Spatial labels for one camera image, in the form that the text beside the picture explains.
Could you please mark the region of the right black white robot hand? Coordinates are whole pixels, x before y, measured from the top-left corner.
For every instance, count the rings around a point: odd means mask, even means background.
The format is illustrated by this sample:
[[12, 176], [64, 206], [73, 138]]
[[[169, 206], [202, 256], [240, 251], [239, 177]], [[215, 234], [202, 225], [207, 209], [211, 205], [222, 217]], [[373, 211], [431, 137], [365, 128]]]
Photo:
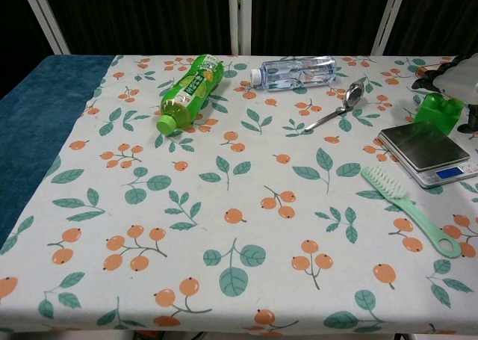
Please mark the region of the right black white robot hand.
[[415, 115], [415, 123], [430, 121], [448, 135], [467, 107], [468, 121], [457, 129], [467, 134], [477, 131], [477, 54], [457, 56], [437, 69], [420, 68], [416, 76], [412, 89], [429, 92]]

